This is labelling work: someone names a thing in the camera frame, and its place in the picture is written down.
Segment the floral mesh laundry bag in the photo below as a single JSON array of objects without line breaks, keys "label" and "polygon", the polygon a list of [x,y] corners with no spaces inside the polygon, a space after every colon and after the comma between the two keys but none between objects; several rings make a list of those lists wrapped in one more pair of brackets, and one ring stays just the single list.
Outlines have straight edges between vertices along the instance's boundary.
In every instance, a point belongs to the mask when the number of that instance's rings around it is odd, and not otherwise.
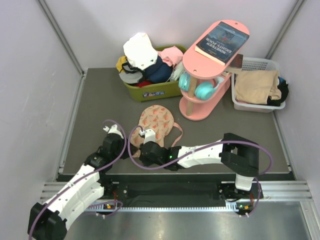
[{"label": "floral mesh laundry bag", "polygon": [[130,133],[130,143],[139,148],[141,144],[144,143],[145,139],[140,136],[140,132],[147,132],[147,130],[152,130],[152,139],[156,144],[160,146],[162,150],[161,156],[165,160],[169,158],[169,149],[164,148],[165,137],[171,132],[173,128],[177,128],[180,131],[180,135],[172,143],[172,147],[182,138],[183,129],[181,126],[175,122],[173,114],[162,105],[151,105],[147,107],[140,115],[137,128],[133,129]]}]

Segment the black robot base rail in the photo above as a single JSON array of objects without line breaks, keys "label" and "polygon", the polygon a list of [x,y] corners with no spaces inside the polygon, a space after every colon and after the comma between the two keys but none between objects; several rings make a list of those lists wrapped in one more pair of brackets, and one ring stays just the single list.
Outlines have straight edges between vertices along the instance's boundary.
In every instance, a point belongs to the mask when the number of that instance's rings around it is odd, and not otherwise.
[{"label": "black robot base rail", "polygon": [[104,190],[103,200],[120,200],[125,208],[202,208],[224,207],[226,199],[250,200],[258,197],[258,185],[249,192],[238,190],[235,183],[221,180],[168,180],[113,179]]}]

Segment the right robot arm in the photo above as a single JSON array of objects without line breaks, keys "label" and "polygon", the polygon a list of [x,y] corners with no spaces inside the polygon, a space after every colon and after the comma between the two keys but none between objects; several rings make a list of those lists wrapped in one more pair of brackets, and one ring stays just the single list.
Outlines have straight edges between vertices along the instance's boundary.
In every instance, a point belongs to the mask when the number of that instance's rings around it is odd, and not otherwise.
[{"label": "right robot arm", "polygon": [[149,141],[140,148],[139,160],[144,166],[162,166],[173,160],[177,162],[165,167],[170,171],[187,169],[198,165],[222,164],[235,174],[233,192],[239,198],[245,198],[252,191],[252,181],[259,174],[259,149],[255,143],[233,133],[223,135],[216,145],[161,147]]}]

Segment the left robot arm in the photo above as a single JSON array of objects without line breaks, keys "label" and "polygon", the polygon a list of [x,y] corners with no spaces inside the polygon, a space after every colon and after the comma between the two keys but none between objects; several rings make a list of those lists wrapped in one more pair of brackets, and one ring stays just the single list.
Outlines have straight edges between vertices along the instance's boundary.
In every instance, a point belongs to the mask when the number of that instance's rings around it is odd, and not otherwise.
[{"label": "left robot arm", "polygon": [[63,240],[71,225],[96,200],[109,198],[114,191],[107,175],[123,158],[128,139],[118,130],[107,133],[103,144],[87,157],[73,178],[45,203],[30,210],[27,234],[30,240]]}]

